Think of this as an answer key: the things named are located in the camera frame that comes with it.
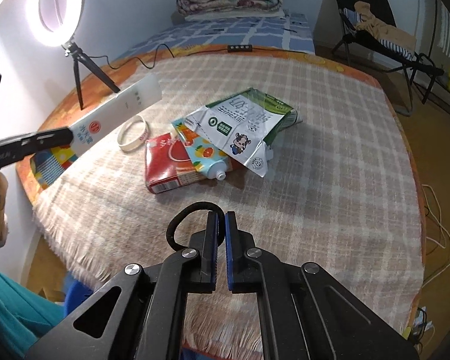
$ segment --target blue checkered bedsheet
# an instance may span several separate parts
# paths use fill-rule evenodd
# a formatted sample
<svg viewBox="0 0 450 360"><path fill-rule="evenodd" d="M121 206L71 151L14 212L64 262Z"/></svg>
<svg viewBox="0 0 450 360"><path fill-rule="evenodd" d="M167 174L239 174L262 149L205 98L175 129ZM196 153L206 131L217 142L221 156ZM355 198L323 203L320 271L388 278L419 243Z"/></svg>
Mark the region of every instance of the blue checkered bedsheet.
<svg viewBox="0 0 450 360"><path fill-rule="evenodd" d="M286 12L284 18L234 17L187 22L131 47L119 58L153 51L160 43L183 48L202 44L252 44L315 54L305 15Z"/></svg>

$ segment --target wooden floor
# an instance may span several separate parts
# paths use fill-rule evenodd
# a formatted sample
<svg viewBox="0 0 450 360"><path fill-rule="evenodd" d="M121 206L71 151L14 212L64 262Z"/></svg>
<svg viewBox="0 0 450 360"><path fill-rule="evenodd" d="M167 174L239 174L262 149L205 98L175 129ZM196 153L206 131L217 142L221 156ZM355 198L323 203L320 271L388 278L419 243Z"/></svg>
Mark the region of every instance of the wooden floor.
<svg viewBox="0 0 450 360"><path fill-rule="evenodd" d="M331 57L330 50L322 47L317 47L317 55ZM408 102L407 85L400 73L385 75L361 69L378 79L393 104ZM442 208L442 224L450 232L450 116L431 102L422 105L415 91L414 96L415 113L409 118L400 116L400 120L412 148L420 181L435 190ZM433 205L431 209L438 212ZM439 237L439 228L431 220L427 220L427 235L435 239ZM433 246L428 242L427 251L432 250ZM447 260L450 261L450 248L438 248L429 254L425 276L432 274ZM31 265L27 287L35 292L41 288L60 290L65 273L63 264L41 239ZM432 340L423 348L421 359L426 359L450 329L450 268L423 289L420 306L427 307L428 319L436 327ZM426 332L423 343L430 337L431 331Z"/></svg>

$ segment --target colorful packaging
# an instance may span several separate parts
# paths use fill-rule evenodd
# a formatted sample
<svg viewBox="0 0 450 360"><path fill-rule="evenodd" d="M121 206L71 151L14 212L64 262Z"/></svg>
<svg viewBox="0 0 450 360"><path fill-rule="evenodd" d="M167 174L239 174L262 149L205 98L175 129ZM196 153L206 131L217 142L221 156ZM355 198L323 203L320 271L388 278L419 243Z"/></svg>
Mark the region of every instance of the colorful packaging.
<svg viewBox="0 0 450 360"><path fill-rule="evenodd" d="M189 130L183 119L172 122L178 137L185 146L193 166L208 179L225 179L226 172L231 170L230 157L197 133Z"/></svg>
<svg viewBox="0 0 450 360"><path fill-rule="evenodd" d="M149 139L145 146L145 185L160 193L206 179L193 167L183 143L170 133Z"/></svg>
<svg viewBox="0 0 450 360"><path fill-rule="evenodd" d="M40 186L48 188L90 147L161 98L158 79L151 73L81 117L69 127L73 132L69 146L39 151L30 158Z"/></svg>
<svg viewBox="0 0 450 360"><path fill-rule="evenodd" d="M185 117L184 124L264 177L269 147L277 133L301 121L288 104L248 88L199 108Z"/></svg>

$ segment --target bed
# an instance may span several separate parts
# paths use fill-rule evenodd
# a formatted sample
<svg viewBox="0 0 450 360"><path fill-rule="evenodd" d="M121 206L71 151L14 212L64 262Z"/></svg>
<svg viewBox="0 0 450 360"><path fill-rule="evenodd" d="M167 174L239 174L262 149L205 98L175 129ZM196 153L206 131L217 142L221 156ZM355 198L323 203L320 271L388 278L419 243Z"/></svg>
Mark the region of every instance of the bed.
<svg viewBox="0 0 450 360"><path fill-rule="evenodd" d="M209 200L236 211L239 226L282 261L319 263L402 332L418 305L425 221L413 156L380 85L302 49L261 44L232 55L224 51L229 42L207 37L208 44L176 43L174 59L167 50L158 52L154 74L163 98L143 116L152 135L160 135L174 118L249 86L284 99L304 122L277 137L267 177L237 170L223 182L205 180L152 195L144 186L143 149L122 153L118 130L45 191L25 159L17 171L52 250L76 278L96 287L129 262L162 262L172 252L164 237L168 221L188 204ZM157 35L122 60L138 55L149 62L157 44L176 38ZM135 60L117 71L104 69L123 87L149 74ZM82 90L83 111L72 92L41 129L68 125L110 95L93 76ZM201 230L203 219L191 215L178 241ZM232 296L224 275L221 247L216 293L188 298L185 346L221 359L261 359L254 296Z"/></svg>
<svg viewBox="0 0 450 360"><path fill-rule="evenodd" d="M128 49L120 58L169 47L189 48L207 44L252 44L283 50L315 53L312 33L305 15L284 10L285 17L233 17L188 22L168 28Z"/></svg>

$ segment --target black folding chair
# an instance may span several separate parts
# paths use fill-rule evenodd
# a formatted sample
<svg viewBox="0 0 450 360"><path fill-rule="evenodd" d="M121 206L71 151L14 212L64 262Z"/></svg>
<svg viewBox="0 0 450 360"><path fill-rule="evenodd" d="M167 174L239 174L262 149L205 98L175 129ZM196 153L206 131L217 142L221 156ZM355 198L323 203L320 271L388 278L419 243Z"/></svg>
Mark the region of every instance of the black folding chair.
<svg viewBox="0 0 450 360"><path fill-rule="evenodd" d="M334 47L334 49L331 51L332 54L335 54L338 48L342 45L345 46L345 53L346 53L346 59L347 63L350 65L350 51L348 48L348 45L351 43L357 43L362 45L363 47L366 47L369 50L375 51L383 56L389 57L390 59L393 59L394 61L401 64L400 67L396 67L394 69L389 70L383 70L378 69L372 66L368 66L371 69L374 69L376 71L380 71L383 73L392 73L395 71L402 70L405 74L407 87L408 87L408 96L410 97L410 109L407 107L395 107L395 110L397 113L405 116L411 116L413 113L413 100L412 100L412 83L415 78L415 74L417 71L421 71L426 73L430 77L430 84L428 85L427 90L425 91L422 103L425 104L425 102L428 99L428 96L430 95L431 89L433 87L433 84L435 83L435 80L438 76L441 76L444 71L443 69L440 69L439 67L436 67L433 61L425 54L415 53L414 60L410 61L406 59L403 55L394 52L390 49L387 49L385 46L383 46L378 40L376 40L369 32L365 30L357 31L355 27L352 25L348 17L344 14L344 9L350 9L352 11L355 10L354 5L357 1L363 1L370 4L370 10L372 13L377 17L378 19L382 20L383 22L390 24L394 27L396 27L394 14L392 12L392 9L390 8L390 4L388 0L337 0L337 5L339 9L340 19L342 22L342 39L340 42L337 43L337 45ZM407 69L412 69L411 77L409 78Z"/></svg>

